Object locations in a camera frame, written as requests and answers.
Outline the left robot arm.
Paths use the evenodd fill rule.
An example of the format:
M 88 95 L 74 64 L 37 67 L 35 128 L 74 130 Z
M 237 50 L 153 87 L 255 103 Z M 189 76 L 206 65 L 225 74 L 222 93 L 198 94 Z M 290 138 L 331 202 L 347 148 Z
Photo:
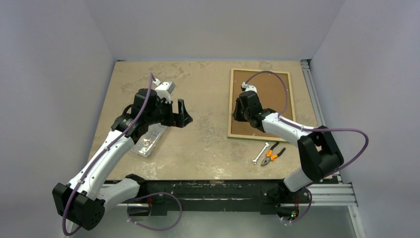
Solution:
M 58 183 L 53 188 L 53 199 L 62 217 L 62 231 L 66 236 L 71 235 L 67 230 L 68 222 L 78 229 L 91 230 L 106 211 L 124 201 L 145 201 L 152 207 L 169 196 L 167 192 L 150 192 L 148 182 L 134 174 L 107 188 L 103 188 L 103 184 L 120 159 L 148 132 L 151 125 L 183 128 L 192 122 L 182 99 L 177 101 L 177 112 L 173 111 L 172 104 L 167 91 L 140 89 L 133 103 L 115 119 L 94 157 L 68 183 Z

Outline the small silver wrench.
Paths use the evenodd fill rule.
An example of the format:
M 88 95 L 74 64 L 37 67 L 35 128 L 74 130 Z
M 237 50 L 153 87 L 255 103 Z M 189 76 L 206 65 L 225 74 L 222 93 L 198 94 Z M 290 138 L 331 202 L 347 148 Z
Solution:
M 265 152 L 265 150 L 270 146 L 270 144 L 268 142 L 266 142 L 263 146 L 263 148 L 261 149 L 261 151 L 258 153 L 258 155 L 252 160 L 253 165 L 256 165 L 259 158 L 262 156 L 262 154 Z

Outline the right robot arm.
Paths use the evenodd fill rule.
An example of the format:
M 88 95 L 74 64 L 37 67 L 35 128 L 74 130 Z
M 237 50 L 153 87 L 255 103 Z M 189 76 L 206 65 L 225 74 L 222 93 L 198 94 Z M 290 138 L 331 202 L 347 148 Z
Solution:
M 298 148 L 301 166 L 283 179 L 279 198 L 291 201 L 298 190 L 324 179 L 344 163 L 340 149 L 329 129 L 314 128 L 291 121 L 272 109 L 263 109 L 256 92 L 245 91 L 236 99 L 236 121 L 248 122 L 261 132 L 273 134 Z

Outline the green picture frame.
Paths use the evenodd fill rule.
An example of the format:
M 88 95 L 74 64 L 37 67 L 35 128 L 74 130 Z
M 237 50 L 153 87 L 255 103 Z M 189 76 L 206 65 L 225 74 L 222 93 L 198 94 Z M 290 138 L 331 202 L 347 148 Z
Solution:
M 236 106 L 235 100 L 242 92 L 242 83 L 251 78 L 248 84 L 256 87 L 257 95 L 263 109 L 269 108 L 276 112 L 281 112 L 287 107 L 287 110 L 282 116 L 289 120 L 294 120 L 296 118 L 296 112 L 291 73 L 276 71 L 275 73 L 279 75 L 279 77 L 276 77 L 275 75 L 266 72 L 253 77 L 254 74 L 260 71 L 260 69 L 231 69 L 229 112 L 231 114 L 234 112 Z M 278 136 L 263 133 L 256 128 L 252 128 L 248 122 L 235 121 L 233 116 L 228 119 L 227 137 L 229 139 L 257 141 L 286 141 Z

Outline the orange black pliers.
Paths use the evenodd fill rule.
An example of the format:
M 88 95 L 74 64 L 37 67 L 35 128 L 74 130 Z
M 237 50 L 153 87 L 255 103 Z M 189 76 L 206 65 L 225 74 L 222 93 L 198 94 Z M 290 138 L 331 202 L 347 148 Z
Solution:
M 280 142 L 275 142 L 269 149 L 269 151 L 266 153 L 265 158 L 261 162 L 261 166 L 266 166 L 271 161 L 274 161 L 276 158 L 280 157 L 286 150 L 285 147 L 283 147 L 278 153 L 274 153 L 274 149 L 280 144 Z

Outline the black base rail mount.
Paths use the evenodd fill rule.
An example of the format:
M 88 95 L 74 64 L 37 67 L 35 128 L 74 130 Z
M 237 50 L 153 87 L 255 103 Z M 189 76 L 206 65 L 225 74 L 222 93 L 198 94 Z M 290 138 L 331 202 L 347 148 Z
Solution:
M 301 205 L 310 205 L 307 188 L 290 192 L 281 179 L 147 180 L 127 203 L 145 204 L 152 216 L 169 211 L 258 212 L 298 218 Z

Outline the clear plastic screw box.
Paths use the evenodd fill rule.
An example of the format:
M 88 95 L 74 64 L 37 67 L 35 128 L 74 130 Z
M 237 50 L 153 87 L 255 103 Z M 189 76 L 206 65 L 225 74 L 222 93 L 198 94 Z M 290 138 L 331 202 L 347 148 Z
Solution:
M 158 141 L 165 133 L 167 126 L 161 124 L 153 124 L 149 127 L 147 133 L 142 135 L 137 143 L 132 147 L 131 153 L 137 156 L 148 158 Z

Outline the aluminium frame rail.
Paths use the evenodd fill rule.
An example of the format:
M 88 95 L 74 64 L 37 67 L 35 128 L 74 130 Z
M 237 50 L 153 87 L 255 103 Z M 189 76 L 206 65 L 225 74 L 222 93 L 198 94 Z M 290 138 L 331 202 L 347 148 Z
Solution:
M 308 190 L 314 206 L 357 206 L 351 184 L 313 184 Z

